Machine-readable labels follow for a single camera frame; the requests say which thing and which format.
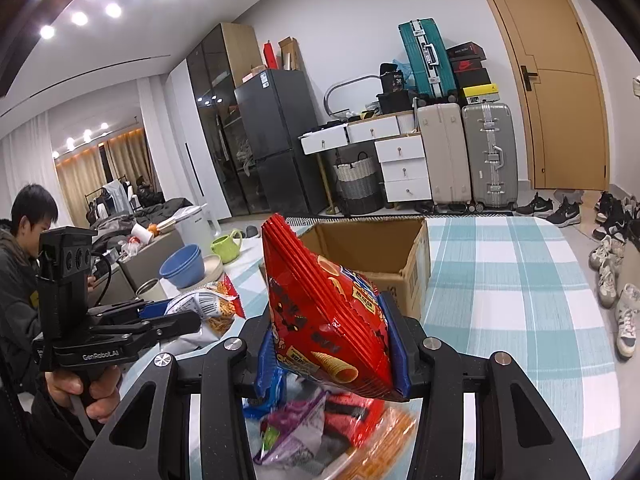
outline green mug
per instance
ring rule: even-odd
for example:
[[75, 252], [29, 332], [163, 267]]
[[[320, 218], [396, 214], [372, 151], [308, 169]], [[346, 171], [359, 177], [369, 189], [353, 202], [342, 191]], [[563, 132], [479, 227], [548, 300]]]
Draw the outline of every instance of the green mug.
[[[236, 235], [240, 235], [240, 243], [236, 244], [234, 238]], [[231, 234], [216, 238], [211, 243], [211, 250], [215, 252], [222, 263], [228, 264], [232, 262], [240, 255], [240, 245], [242, 244], [242, 231], [240, 229], [234, 229]]]

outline teal suitcase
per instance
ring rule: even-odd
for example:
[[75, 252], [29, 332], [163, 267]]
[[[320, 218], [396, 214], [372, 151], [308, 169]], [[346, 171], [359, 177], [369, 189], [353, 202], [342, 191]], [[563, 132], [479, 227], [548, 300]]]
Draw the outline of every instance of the teal suitcase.
[[431, 18], [411, 20], [398, 28], [418, 92], [455, 102], [456, 81], [436, 22]]

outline wooden door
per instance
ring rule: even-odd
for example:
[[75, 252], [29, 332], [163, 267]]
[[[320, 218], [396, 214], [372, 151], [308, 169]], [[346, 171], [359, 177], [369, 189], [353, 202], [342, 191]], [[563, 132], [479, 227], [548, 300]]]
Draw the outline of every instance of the wooden door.
[[532, 184], [539, 189], [605, 189], [608, 145], [602, 92], [571, 3], [492, 1], [520, 80]]

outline blue bowl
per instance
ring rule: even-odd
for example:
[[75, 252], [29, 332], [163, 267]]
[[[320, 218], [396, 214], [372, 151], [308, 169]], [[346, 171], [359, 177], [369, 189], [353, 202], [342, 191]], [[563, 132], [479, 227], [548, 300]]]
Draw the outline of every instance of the blue bowl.
[[196, 244], [184, 246], [160, 267], [160, 276], [178, 288], [186, 288], [204, 278], [204, 259]]

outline ceiling light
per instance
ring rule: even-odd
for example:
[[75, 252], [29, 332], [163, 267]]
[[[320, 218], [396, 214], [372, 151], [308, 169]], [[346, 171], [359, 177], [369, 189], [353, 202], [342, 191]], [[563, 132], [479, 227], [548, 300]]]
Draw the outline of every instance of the ceiling light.
[[71, 21], [79, 27], [82, 27], [83, 25], [86, 25], [86, 22], [88, 22], [89, 20], [87, 19], [87, 16], [84, 12], [74, 12], [71, 16]]
[[104, 12], [112, 18], [119, 18], [122, 14], [122, 9], [118, 4], [109, 4], [104, 8]]
[[51, 38], [53, 38], [53, 35], [56, 33], [56, 29], [51, 27], [51, 25], [45, 25], [44, 27], [42, 27], [40, 29], [40, 35], [45, 39], [45, 40], [50, 40]]

